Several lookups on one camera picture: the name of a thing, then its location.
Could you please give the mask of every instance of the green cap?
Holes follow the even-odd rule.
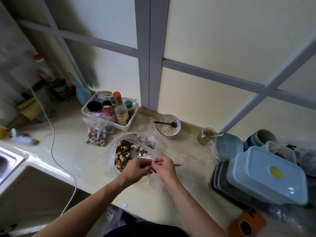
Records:
[[[114,99],[113,96],[111,96],[110,100],[111,100],[111,102],[112,102],[113,104],[115,104],[115,99]]]
[[[127,101],[125,102],[125,105],[126,105],[127,108],[133,107],[133,103],[132,103],[130,100],[127,100]]]

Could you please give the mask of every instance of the blue cup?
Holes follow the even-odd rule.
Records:
[[[248,150],[251,146],[263,146],[267,141],[277,142],[276,136],[267,130],[259,130],[247,138],[244,144],[244,151]]]

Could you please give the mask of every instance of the power cord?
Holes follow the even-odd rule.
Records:
[[[55,142],[55,130],[54,130],[54,127],[53,127],[53,125],[51,124],[51,122],[49,121],[49,118],[48,118],[48,116],[46,115],[46,112],[45,112],[45,110],[44,110],[44,108],[43,108],[41,102],[39,101],[39,99],[37,99],[37,97],[36,97],[36,95],[35,95],[33,89],[32,89],[31,86],[30,86],[30,84],[29,84],[27,81],[26,81],[26,84],[28,85],[28,87],[30,88],[31,92],[33,93],[35,99],[37,100],[37,102],[39,103],[40,107],[42,108],[42,110],[43,110],[43,112],[44,112],[44,115],[45,115],[46,119],[48,120],[48,122],[49,122],[49,124],[50,124],[50,126],[51,126],[51,128],[52,128],[52,130],[53,130],[53,143],[52,143],[52,148],[51,148],[51,156],[52,156],[54,162],[55,162],[60,168],[62,168],[63,170],[65,170],[66,172],[68,172],[70,175],[72,175],[73,178],[75,179],[75,190],[74,190],[74,192],[73,192],[73,194],[72,194],[72,196],[71,196],[71,198],[70,198],[68,204],[66,205],[65,209],[61,212],[60,215],[62,215],[62,214],[65,212],[65,210],[68,208],[68,206],[69,206],[70,202],[72,201],[73,197],[75,196],[75,193],[76,193],[76,191],[77,191],[77,180],[76,180],[76,177],[75,177],[70,171],[66,170],[64,167],[62,167],[60,164],[58,164],[58,162],[55,160],[54,155],[53,155],[53,147],[54,147],[54,142]]]

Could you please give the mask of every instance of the white bowl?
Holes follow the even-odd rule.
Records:
[[[172,137],[175,137],[177,134],[179,134],[179,132],[180,132],[180,130],[181,130],[181,123],[180,123],[179,119],[176,118],[174,115],[164,114],[164,115],[161,115],[160,117],[158,117],[156,121],[159,121],[159,120],[160,120],[161,118],[163,118],[163,117],[173,117],[173,118],[176,120],[176,123],[177,123],[177,128],[176,128],[177,131],[176,131],[176,133],[175,133],[174,135],[171,135],[171,136],[161,134],[161,133],[159,132],[159,130],[157,129],[157,123],[156,123],[156,130],[158,131],[158,133],[159,133],[160,135],[166,137],[166,138],[172,138]]]

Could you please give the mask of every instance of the countertop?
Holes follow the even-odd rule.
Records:
[[[184,156],[184,163],[187,164],[187,167],[198,170],[200,173],[198,177],[184,174],[182,180],[187,182],[192,179],[196,180],[196,185],[191,190],[192,195],[222,228],[226,230],[229,224],[243,212],[208,187],[209,179],[216,165],[206,148],[197,142],[197,135],[202,128],[181,122],[181,132],[174,138],[165,139],[155,132],[155,126],[152,123],[159,114],[140,108],[128,132],[117,130],[115,134],[108,136],[108,143],[105,147],[91,146],[86,143],[88,128],[82,120],[85,115],[81,113],[81,108],[82,106],[76,100],[58,103],[56,105],[57,116],[51,119],[55,129],[53,155],[62,167],[76,177],[79,189],[93,194],[113,180],[105,175],[107,166],[102,162],[108,146],[122,135],[141,133],[151,135],[156,139],[158,151],[161,151],[162,155],[172,159],[179,155]],[[75,185],[74,179],[56,165],[51,157],[53,132],[49,123],[27,126],[23,131],[39,140],[40,143],[35,146],[26,146],[14,143],[10,139],[0,141],[0,146],[26,158],[14,174],[1,185],[1,189],[8,186],[10,180],[28,165]],[[148,177],[143,177],[138,183],[118,195],[113,204],[122,207],[126,203],[125,210],[148,221],[174,225],[187,230],[171,196],[162,188],[160,180],[156,177],[153,176],[149,181]],[[260,235],[263,236],[267,233],[270,234],[270,230],[265,228]]]

